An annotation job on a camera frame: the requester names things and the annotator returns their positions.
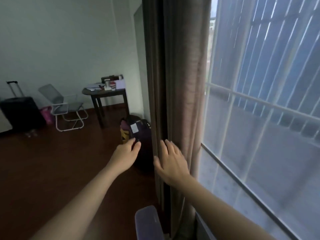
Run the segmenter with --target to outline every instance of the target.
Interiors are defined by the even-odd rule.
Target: person's left arm
[[[134,141],[118,145],[106,167],[31,239],[82,239],[112,182],[136,160],[141,143],[131,150]]]

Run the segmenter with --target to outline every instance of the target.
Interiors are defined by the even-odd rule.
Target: person's right arm
[[[168,140],[160,142],[162,165],[154,157],[154,167],[159,176],[178,189],[193,205],[215,238],[274,240],[264,229],[250,221],[231,206],[214,196],[193,178],[179,148]]]

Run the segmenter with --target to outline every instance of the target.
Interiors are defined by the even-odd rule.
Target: finger
[[[167,145],[167,148],[168,148],[168,154],[173,154],[174,153],[174,146],[171,144],[171,142],[166,140],[165,144]]]
[[[135,140],[136,140],[135,138],[131,138],[130,140],[127,141],[126,145],[132,146],[134,144]]]
[[[141,142],[138,141],[138,142],[134,145],[134,147],[133,147],[133,149],[132,149],[132,151],[131,151],[131,153],[133,154],[133,156],[134,156],[135,158],[137,158],[138,153],[139,153],[139,151],[140,151],[140,148],[141,148]]]
[[[177,155],[180,155],[180,150],[179,150],[179,148],[176,146],[176,144],[174,144],[172,141],[171,141],[171,144],[172,144],[172,146],[173,146],[174,152],[175,152]]]
[[[166,146],[166,144],[164,143],[163,140],[160,141],[160,145],[161,145],[162,155],[163,156],[168,155],[168,149],[167,149],[167,146]]]
[[[163,177],[164,176],[164,170],[161,166],[161,163],[160,163],[160,160],[157,156],[154,156],[153,157],[153,165],[154,165],[154,168],[156,170],[156,172],[159,174],[160,177]]]

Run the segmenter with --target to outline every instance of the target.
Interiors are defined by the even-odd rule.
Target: suitcase
[[[22,97],[17,97],[11,84],[15,83]],[[24,96],[17,81],[7,81],[15,97],[0,102],[0,108],[15,132],[28,132],[46,125],[32,97]]]
[[[141,142],[141,149],[133,165],[144,173],[152,172],[154,167],[151,127],[149,122],[134,115],[130,115],[126,121],[128,125],[130,125],[130,138],[135,137],[135,143],[138,141]]]

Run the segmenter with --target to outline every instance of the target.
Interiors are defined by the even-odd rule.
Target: brown curtain
[[[154,153],[159,155],[160,139],[172,140],[197,177],[211,0],[142,0],[142,5]],[[170,213],[171,237],[194,238],[193,207],[155,177],[160,203]]]

